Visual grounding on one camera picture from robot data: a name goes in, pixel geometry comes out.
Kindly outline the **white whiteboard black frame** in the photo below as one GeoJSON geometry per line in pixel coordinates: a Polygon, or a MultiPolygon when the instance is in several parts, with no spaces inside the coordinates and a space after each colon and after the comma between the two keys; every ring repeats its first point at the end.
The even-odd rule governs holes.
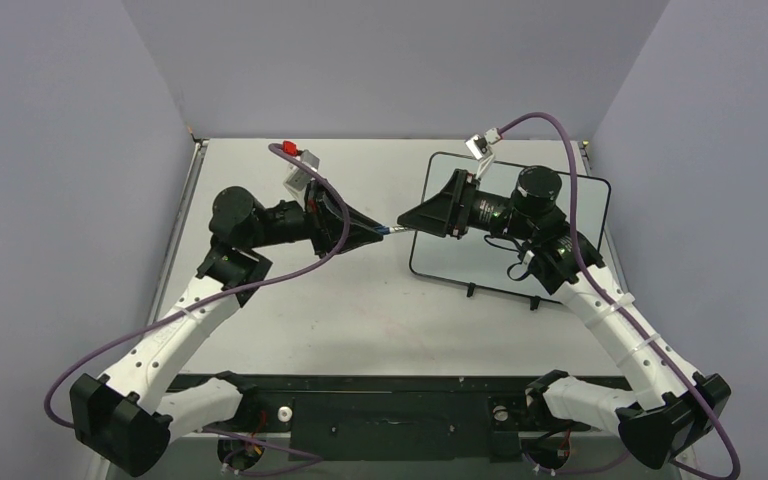
{"type": "MultiPolygon", "coordinates": [[[[476,170],[465,156],[433,154],[420,203],[438,193],[456,169],[473,175],[476,170]]],[[[476,181],[462,238],[413,230],[409,268],[414,274],[469,291],[527,297],[537,307],[542,301],[559,302],[561,284],[578,270],[573,231],[586,264],[604,261],[599,248],[611,195],[608,181],[584,175],[572,184],[566,171],[506,162],[495,163],[476,181]]]]}

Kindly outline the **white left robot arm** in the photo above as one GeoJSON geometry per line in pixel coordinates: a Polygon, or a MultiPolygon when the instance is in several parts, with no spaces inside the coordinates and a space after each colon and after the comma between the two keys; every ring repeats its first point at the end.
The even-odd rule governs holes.
{"type": "Polygon", "coordinates": [[[251,427],[258,402],[226,375],[171,393],[169,387],[211,334],[264,285],[272,267],[258,248],[310,241],[325,259],[380,242],[388,227],[341,204],[311,180],[302,200],[265,207],[243,187],[213,201],[210,248],[166,316],[97,377],[69,391],[76,438],[133,477],[148,472],[178,438],[218,422],[251,427]]]}

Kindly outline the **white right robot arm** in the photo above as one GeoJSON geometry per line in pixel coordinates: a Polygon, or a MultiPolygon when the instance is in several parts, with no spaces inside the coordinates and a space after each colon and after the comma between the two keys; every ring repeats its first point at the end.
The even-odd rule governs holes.
{"type": "Polygon", "coordinates": [[[458,169],[398,222],[437,237],[475,229],[514,241],[527,276],[581,320],[628,384],[609,388],[555,370],[527,386],[526,418],[538,427],[570,421],[611,433],[638,462],[659,469],[714,428],[730,387],[700,373],[643,318],[558,207],[562,185],[558,172],[528,166],[505,197],[482,191],[473,174],[458,169]]]}

